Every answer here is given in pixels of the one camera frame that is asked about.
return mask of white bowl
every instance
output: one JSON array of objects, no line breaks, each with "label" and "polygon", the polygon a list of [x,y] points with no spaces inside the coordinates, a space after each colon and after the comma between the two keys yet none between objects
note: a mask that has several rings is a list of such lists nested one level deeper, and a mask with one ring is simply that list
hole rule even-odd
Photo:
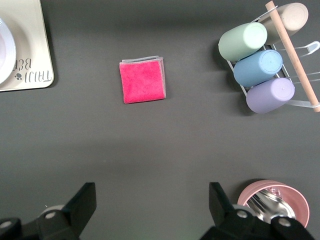
[{"label": "white bowl", "polygon": [[16,63],[16,56],[14,37],[0,18],[0,84],[11,75]]}]

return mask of microfiber cloth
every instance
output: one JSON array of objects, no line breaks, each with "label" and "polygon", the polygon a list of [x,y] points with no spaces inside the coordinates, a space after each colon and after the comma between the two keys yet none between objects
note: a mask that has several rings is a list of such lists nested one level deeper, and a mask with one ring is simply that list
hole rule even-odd
[{"label": "microfiber cloth", "polygon": [[125,104],[166,98],[163,57],[122,60],[119,67]]}]

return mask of wooden dowel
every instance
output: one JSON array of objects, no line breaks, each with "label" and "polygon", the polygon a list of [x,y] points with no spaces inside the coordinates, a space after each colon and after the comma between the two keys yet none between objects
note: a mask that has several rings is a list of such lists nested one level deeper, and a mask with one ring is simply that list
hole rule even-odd
[{"label": "wooden dowel", "polygon": [[[276,6],[273,1],[270,1],[265,5],[265,7],[269,11],[269,10],[275,8]],[[270,14],[270,18],[275,26],[275,29],[280,36],[280,39],[283,43],[283,46],[289,55],[290,61],[294,67],[296,74],[298,75],[298,78],[301,82],[301,85],[302,85],[304,91],[305,91],[305,94],[307,95],[312,106],[318,105],[319,101],[317,99],[317,96],[316,96],[316,94],[315,94],[315,92],[309,82],[309,79],[306,75],[306,72],[300,62],[300,59],[297,55],[297,52],[296,52],[296,50],[290,40],[290,37],[289,37],[287,30],[286,30],[286,28],[280,18],[280,15],[279,15],[277,9],[271,11],[269,14]],[[316,113],[320,112],[320,106],[313,108],[313,110]]]}]

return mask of gray table surface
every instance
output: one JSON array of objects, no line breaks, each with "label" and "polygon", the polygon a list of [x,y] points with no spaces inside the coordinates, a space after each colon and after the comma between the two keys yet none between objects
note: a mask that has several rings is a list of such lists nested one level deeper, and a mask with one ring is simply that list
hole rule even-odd
[{"label": "gray table surface", "polygon": [[[295,46],[319,40],[319,3],[300,2],[309,20]],[[289,105],[253,114],[217,53],[221,35],[267,1],[41,3],[55,80],[0,93],[1,218],[26,223],[95,182],[82,239],[198,240],[213,224],[209,182],[236,203],[270,179],[304,194],[320,239],[320,115]],[[154,55],[164,57],[167,98],[124,104],[119,62]],[[319,71],[319,58],[305,58],[306,71]]]}]

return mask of beige cup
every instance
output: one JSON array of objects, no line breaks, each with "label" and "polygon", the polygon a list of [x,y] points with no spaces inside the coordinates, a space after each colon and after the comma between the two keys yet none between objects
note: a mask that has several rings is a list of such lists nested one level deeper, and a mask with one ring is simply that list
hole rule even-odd
[{"label": "beige cup", "polygon": [[[289,36],[298,32],[306,24],[309,16],[307,7],[299,2],[280,6],[277,11]],[[281,41],[269,14],[262,16],[258,22],[266,28],[268,34],[266,45],[276,44]]]}]

